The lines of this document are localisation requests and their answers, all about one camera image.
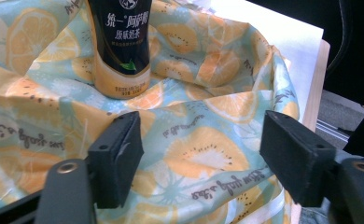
white tabletop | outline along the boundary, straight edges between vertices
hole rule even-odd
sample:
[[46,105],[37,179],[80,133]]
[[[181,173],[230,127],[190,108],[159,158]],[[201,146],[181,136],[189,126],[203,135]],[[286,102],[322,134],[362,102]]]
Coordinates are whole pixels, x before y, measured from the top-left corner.
[[212,0],[211,9],[219,17],[249,22],[291,61],[289,74],[298,97],[302,122],[323,29],[245,0]]

table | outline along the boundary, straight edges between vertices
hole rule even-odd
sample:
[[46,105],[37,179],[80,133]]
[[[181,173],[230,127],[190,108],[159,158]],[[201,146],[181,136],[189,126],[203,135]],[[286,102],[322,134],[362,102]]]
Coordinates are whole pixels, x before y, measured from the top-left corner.
[[[315,131],[329,56],[323,29],[244,0],[212,0],[215,15],[249,22],[291,61],[289,70],[299,107],[299,121]],[[299,223],[301,207],[292,207],[292,223]]]

